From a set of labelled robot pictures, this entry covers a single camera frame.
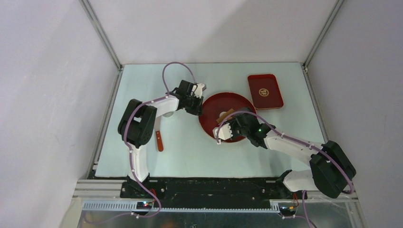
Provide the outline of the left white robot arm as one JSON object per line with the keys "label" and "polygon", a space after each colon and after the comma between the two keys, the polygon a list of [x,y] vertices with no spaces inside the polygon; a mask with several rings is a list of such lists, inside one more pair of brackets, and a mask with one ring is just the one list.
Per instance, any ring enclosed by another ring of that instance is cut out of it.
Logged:
{"label": "left white robot arm", "polygon": [[203,83],[182,80],[177,88],[162,97],[147,102],[129,101],[118,125],[118,133],[129,150],[128,176],[136,180],[132,192],[137,197],[144,198],[150,192],[150,184],[144,181],[149,176],[146,145],[153,135],[156,119],[182,109],[201,116],[205,89]]}

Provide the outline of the round red plate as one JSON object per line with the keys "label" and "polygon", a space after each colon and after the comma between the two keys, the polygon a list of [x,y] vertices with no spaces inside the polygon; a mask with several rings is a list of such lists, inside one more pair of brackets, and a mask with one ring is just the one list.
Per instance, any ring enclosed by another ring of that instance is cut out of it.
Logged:
{"label": "round red plate", "polygon": [[232,92],[221,92],[208,97],[202,104],[203,114],[199,116],[201,128],[215,140],[213,129],[219,126],[217,119],[221,113],[230,109],[237,111],[241,108],[249,108],[253,113],[256,109],[247,98]]}

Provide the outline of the wooden double-ended roller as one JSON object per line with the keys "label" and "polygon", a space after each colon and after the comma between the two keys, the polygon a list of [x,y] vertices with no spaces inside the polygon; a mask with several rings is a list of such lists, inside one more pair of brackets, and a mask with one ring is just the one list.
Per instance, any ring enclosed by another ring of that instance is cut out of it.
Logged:
{"label": "wooden double-ended roller", "polygon": [[226,111],[226,112],[227,112],[227,113],[226,113],[225,115],[223,115],[223,116],[219,117],[218,119],[216,119],[216,122],[217,122],[218,124],[220,124],[228,115],[230,115],[231,113],[235,112],[235,110],[234,110],[234,109],[230,109],[230,110],[228,110],[228,111]]}

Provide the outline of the rectangular red tray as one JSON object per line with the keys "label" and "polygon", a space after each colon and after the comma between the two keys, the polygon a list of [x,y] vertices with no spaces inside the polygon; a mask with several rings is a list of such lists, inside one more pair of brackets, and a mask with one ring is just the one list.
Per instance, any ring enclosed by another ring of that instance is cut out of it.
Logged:
{"label": "rectangular red tray", "polygon": [[284,105],[280,88],[273,74],[249,75],[249,90],[257,110],[279,109]]}

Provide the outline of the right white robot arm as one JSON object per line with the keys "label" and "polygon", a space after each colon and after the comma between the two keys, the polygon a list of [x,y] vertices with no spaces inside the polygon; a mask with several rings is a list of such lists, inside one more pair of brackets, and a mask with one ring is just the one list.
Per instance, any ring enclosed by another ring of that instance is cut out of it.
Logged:
{"label": "right white robot arm", "polygon": [[277,194],[290,198],[300,190],[319,190],[330,198],[355,191],[356,169],[341,146],[334,141],[318,143],[289,136],[261,116],[246,110],[235,111],[224,121],[231,136],[243,136],[252,145],[285,153],[309,166],[305,171],[286,171],[276,186]]}

